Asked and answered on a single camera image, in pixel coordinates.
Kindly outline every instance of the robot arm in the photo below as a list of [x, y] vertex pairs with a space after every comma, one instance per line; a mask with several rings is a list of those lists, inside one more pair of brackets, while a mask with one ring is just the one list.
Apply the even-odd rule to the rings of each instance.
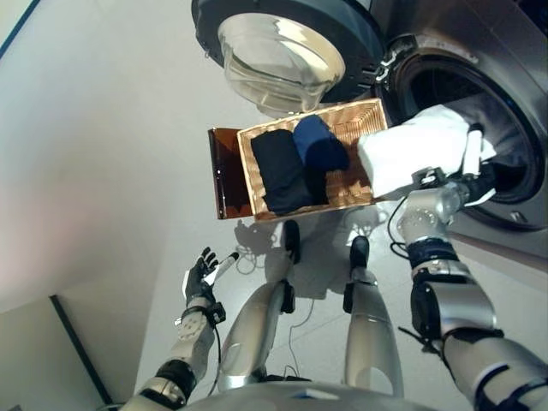
[[478, 410], [548, 409], [548, 366], [497, 329], [489, 298], [459, 261], [447, 225], [482, 182], [414, 191], [399, 221], [413, 270], [414, 328], [438, 346]]
[[166, 411], [185, 406], [196, 384], [206, 375], [213, 331], [225, 320], [221, 303], [215, 301], [212, 285], [238, 258], [231, 254], [219, 264], [215, 254], [206, 248], [196, 265], [185, 275], [183, 292], [187, 308], [176, 320], [178, 338], [169, 359], [139, 392], [122, 408], [123, 411]]

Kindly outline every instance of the white towel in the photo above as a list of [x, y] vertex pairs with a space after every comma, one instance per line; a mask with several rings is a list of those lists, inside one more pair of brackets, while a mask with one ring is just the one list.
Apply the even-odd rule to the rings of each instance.
[[[412, 174], [427, 167], [440, 167], [449, 176], [461, 168], [470, 125], [456, 111], [435, 105], [400, 126], [358, 141], [358, 154], [375, 197], [413, 183]], [[484, 140], [480, 160], [495, 156]]]

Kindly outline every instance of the blue folded cloth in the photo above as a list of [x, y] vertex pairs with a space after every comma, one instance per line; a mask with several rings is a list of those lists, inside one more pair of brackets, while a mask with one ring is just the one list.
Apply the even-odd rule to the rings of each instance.
[[303, 118], [293, 131], [302, 163], [322, 171], [346, 170], [349, 159], [343, 143], [316, 115]]

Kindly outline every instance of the wicker basket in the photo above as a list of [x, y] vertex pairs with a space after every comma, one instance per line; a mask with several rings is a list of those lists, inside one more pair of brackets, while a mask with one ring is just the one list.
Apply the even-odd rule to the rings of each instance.
[[266, 191], [260, 176], [259, 166], [253, 155], [251, 140], [265, 131], [280, 128], [293, 131], [302, 118], [311, 114], [320, 116], [329, 125], [335, 136], [344, 144], [350, 158], [350, 166], [348, 170], [331, 171], [326, 174], [325, 191], [329, 200], [328, 205], [302, 207], [283, 217], [340, 210], [353, 206], [366, 206], [372, 203], [370, 182], [361, 166], [356, 145], [358, 139], [364, 133], [387, 129], [383, 106], [378, 98], [341, 104], [239, 131], [238, 143], [240, 144], [241, 163], [246, 177], [251, 209], [256, 220], [272, 220], [280, 216], [268, 211], [268, 207], [263, 200]]

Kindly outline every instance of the silver robot leg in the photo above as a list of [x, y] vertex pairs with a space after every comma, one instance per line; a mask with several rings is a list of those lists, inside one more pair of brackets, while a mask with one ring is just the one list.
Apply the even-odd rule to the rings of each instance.
[[244, 304], [223, 346], [219, 390], [260, 382], [280, 313], [291, 313], [293, 289], [285, 280], [259, 287]]
[[344, 309], [351, 313], [343, 382], [356, 388], [403, 396], [396, 339], [377, 279], [365, 267], [352, 270]]

